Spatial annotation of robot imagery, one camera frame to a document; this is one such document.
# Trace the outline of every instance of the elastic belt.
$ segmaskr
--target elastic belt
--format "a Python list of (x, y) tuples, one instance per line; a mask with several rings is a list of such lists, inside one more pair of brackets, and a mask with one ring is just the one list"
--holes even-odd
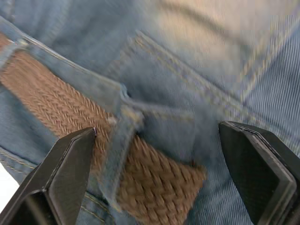
[[(1, 35), (0, 51), (6, 45), (15, 44)], [(57, 136), (97, 128), (91, 169), (101, 177), (107, 170), (106, 157), (113, 155), (108, 152), (113, 148), (107, 145), (118, 127), (109, 122), (114, 115), (52, 74), (26, 51), (14, 51), (8, 58), (5, 62), (0, 59), (4, 65), (0, 82)], [(202, 187), (204, 169), (176, 163), (137, 135), (130, 138), (116, 191), (120, 208), (144, 224), (183, 224)]]

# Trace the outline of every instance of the blue denim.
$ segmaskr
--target blue denim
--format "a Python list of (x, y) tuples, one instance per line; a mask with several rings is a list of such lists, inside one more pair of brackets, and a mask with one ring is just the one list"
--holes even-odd
[[(218, 121), (267, 129), (300, 157), (299, 14), (296, 0), (0, 0), (0, 32), (117, 118), (141, 113), (138, 135), (157, 150), (206, 166), (187, 225), (247, 225)], [(0, 109), (0, 161), (21, 182), (57, 137), (3, 86)], [(131, 135), (118, 125), (115, 138)], [(98, 180), (77, 223), (136, 223)]]

